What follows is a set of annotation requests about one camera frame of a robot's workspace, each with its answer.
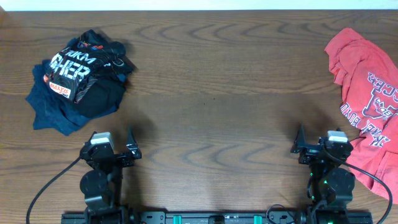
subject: green tape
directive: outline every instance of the green tape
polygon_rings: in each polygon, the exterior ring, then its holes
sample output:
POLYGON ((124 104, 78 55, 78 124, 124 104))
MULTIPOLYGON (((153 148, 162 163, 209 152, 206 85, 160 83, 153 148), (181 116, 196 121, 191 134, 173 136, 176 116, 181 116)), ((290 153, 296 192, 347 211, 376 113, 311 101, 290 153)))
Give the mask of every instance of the green tape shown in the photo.
POLYGON ((254 224, 262 224, 262 216, 255 215, 254 216, 254 224))
POLYGON ((181 215, 174 215, 173 216, 173 224, 181 224, 181 223, 182 223, 181 215))

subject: folded red t-shirt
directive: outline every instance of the folded red t-shirt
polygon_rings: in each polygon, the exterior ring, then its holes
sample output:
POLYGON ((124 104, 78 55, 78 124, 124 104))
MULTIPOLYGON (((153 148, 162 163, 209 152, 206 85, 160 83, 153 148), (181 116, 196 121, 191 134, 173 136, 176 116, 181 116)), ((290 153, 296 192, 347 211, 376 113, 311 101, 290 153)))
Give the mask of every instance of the folded red t-shirt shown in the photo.
MULTIPOLYGON (((348 162, 381 179, 398 202, 398 69, 374 43, 353 29, 338 33, 325 51, 335 83, 343 86, 341 112, 361 130, 348 162)), ((388 198, 372 178, 351 170, 372 192, 388 198)))

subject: white background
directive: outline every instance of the white background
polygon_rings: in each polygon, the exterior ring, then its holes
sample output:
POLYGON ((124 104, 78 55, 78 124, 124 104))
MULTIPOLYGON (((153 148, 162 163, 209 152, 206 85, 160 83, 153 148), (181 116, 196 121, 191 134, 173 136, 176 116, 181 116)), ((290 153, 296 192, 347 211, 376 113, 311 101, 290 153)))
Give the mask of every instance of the white background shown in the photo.
POLYGON ((0 0, 0 6, 6 11, 398 9, 398 0, 0 0))

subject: wooden tabletop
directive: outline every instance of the wooden tabletop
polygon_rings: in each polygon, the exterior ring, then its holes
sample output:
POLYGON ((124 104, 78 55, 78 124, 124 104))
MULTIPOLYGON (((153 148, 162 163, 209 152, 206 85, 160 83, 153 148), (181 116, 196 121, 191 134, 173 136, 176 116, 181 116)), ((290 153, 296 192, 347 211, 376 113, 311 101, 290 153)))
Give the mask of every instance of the wooden tabletop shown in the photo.
MULTIPOLYGON (((341 127, 341 88, 324 53, 352 27, 398 62, 397 11, 10 12, 0 25, 0 222, 24 223, 35 194, 78 157, 93 131, 143 158, 124 170, 123 200, 141 210, 302 207, 309 168, 290 154, 299 124, 315 142, 341 127), (34 131, 32 68, 93 29, 122 42, 138 71, 120 109, 64 136, 34 131)), ((83 211, 80 161, 38 199, 31 223, 83 211)), ((387 200, 358 181, 352 209, 381 218, 387 200)), ((398 222, 394 206, 385 223, 398 222)))

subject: orange and white label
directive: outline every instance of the orange and white label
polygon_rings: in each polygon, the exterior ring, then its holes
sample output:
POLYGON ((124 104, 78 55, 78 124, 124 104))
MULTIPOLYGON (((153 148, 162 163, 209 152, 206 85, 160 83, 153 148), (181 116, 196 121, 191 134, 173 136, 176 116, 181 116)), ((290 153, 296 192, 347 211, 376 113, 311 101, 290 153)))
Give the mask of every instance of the orange and white label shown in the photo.
POLYGON ((57 84, 52 83, 52 82, 50 82, 50 88, 54 92, 56 92, 58 94, 61 94, 61 95, 63 95, 66 98, 69 98, 69 96, 70 96, 70 89, 68 89, 68 88, 62 87, 62 86, 57 85, 57 84))

